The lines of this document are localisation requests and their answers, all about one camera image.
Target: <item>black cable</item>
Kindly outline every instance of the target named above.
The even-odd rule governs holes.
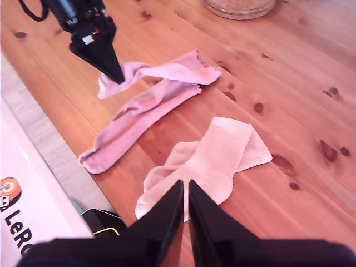
[[[28,7],[26,6],[26,4],[24,3],[23,0],[19,0],[20,5],[23,9],[23,11],[29,15],[34,21],[40,22],[43,21],[47,18],[48,13],[49,13],[49,9],[48,6],[45,3],[45,0],[40,0],[41,1],[41,5],[42,5],[42,16],[41,17],[37,17],[35,14],[33,14]]]

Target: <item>wood knot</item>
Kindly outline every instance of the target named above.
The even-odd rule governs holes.
[[[231,70],[228,67],[226,67],[221,61],[218,61],[217,63],[221,68],[226,70],[229,74],[232,74]]]
[[[285,157],[280,155],[272,155],[272,163],[275,164],[282,172],[287,174],[289,177],[294,177],[297,175],[293,164],[287,160]]]
[[[350,156],[350,151],[346,147],[342,147],[340,149],[340,152],[341,152],[341,154],[343,154],[346,157]]]
[[[289,184],[289,187],[290,187],[292,190],[294,190],[294,191],[300,190],[299,185],[296,184],[296,183],[294,183],[294,182],[291,182],[291,183]]]
[[[339,94],[339,90],[337,88],[335,88],[335,87],[330,88],[330,92],[333,93],[336,96]]]
[[[16,32],[14,35],[15,35],[15,37],[17,39],[24,39],[24,38],[27,37],[27,33],[26,32]]]
[[[150,19],[152,18],[152,15],[149,14],[147,11],[142,11],[142,16],[145,18],[145,19]]]
[[[323,140],[320,141],[320,147],[322,148],[322,152],[328,161],[334,162],[336,160],[338,153],[335,149],[333,149]]]
[[[227,96],[229,99],[233,100],[234,102],[236,102],[236,97],[230,93],[230,92],[223,92],[225,94],[225,96]]]
[[[323,91],[323,93],[326,94],[326,95],[328,95],[328,96],[330,96],[330,97],[332,96],[332,94],[329,93],[329,92],[327,92],[327,91]]]
[[[263,113],[263,104],[258,102],[254,105],[254,110],[258,113],[258,114],[262,114]]]
[[[261,54],[261,57],[264,59],[264,60],[271,60],[271,61],[273,61],[273,59],[272,58],[270,58],[269,56],[267,56],[266,54]]]

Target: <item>sock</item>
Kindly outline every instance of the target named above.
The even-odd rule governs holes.
[[[231,194],[236,172],[267,163],[272,156],[251,125],[216,117],[200,142],[177,144],[164,166],[153,168],[135,213],[144,216],[178,180],[184,181],[184,220],[188,220],[188,183],[197,184],[217,203]]]
[[[126,81],[120,85],[101,75],[99,98],[121,92],[146,75],[164,79],[125,104],[96,137],[94,147],[79,156],[80,164],[93,174],[109,169],[156,121],[199,94],[198,83],[209,85],[221,75],[220,70],[201,61],[198,51],[158,67],[128,62],[123,65],[123,72]]]

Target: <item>floor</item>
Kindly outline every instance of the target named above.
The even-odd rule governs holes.
[[[114,211],[3,54],[1,97],[5,99],[69,198],[83,210],[94,208]]]

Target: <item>black object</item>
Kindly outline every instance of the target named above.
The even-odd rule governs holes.
[[[356,266],[346,246],[325,240],[261,240],[189,183],[195,266]]]
[[[89,209],[83,212],[82,217],[93,233],[114,228],[120,234],[127,229],[125,223],[117,214],[106,210]],[[97,233],[96,237],[110,238],[117,237],[117,234],[113,230],[107,230]]]
[[[123,83],[120,64],[112,41],[116,26],[111,17],[105,17],[102,0],[40,0],[42,16],[37,17],[19,0],[24,12],[35,21],[47,18],[49,10],[61,28],[72,34],[70,50],[117,83]]]
[[[259,239],[219,208],[194,181],[189,183],[189,214],[197,267],[356,266],[355,255],[341,244]],[[18,266],[160,266],[182,216],[183,183],[178,181],[119,237],[41,243],[32,247]]]

